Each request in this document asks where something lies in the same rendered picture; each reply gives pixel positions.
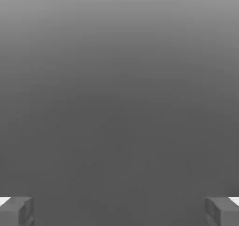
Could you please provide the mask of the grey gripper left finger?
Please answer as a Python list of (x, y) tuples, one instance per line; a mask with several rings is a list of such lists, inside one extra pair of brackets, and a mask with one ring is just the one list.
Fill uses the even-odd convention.
[(0, 226), (35, 226), (35, 199), (10, 197), (0, 206)]

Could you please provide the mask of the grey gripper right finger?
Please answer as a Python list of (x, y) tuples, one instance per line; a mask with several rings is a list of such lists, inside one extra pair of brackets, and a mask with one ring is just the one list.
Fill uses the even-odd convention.
[(204, 226), (239, 226), (239, 197), (206, 197)]

